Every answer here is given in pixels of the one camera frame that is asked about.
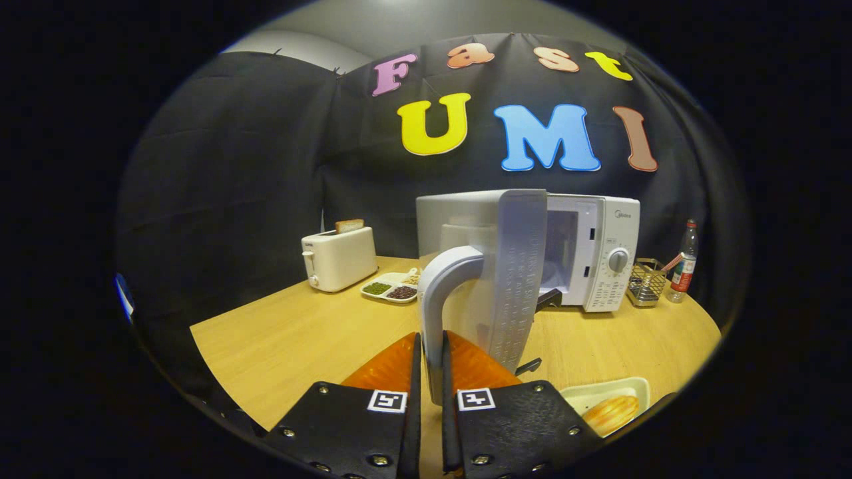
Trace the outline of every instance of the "red beans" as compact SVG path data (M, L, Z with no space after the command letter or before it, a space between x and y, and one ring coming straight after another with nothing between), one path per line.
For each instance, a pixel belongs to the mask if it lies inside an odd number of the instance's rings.
M408 286L400 286L388 293L388 297L393 299L408 299L417 294L417 290Z

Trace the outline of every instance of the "white microwave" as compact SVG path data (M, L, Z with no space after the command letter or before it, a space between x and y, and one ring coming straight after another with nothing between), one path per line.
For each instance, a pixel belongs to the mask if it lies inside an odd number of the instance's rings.
M514 371L538 297L619 308L639 235L635 199L543 189L417 198L423 273L417 298L432 402L441 404L442 332L451 330Z
M639 201L547 195L547 233L539 294L557 289L563 306L615 311L627 290L639 237Z

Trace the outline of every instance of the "bread slice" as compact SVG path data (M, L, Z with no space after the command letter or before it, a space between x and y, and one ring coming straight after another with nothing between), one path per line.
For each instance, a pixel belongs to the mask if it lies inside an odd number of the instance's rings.
M337 231L337 234L340 233L348 233L349 231L354 231L356 229L361 229L364 227L364 220L346 220L342 222L335 222L334 229Z
M604 437L629 423L638 412L638 399L632 395L619 395L586 411L583 420L597 435Z

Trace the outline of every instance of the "wire basket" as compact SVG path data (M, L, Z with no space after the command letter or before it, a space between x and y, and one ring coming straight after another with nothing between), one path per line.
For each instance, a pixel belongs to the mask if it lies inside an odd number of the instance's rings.
M665 276L668 271L660 271L663 263L649 258L636 259L630 272L630 282L627 285L627 297L634 306L655 306L665 289Z

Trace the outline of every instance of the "plastic bottle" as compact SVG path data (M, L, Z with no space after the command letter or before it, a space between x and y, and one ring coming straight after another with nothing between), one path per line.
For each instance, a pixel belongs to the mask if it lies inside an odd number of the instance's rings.
M671 288L667 295L673 303L683 301L695 271L695 260L698 258L698 226L695 220L687 220L687 231L681 242L681 257L681 261L675 266L675 273L671 276Z

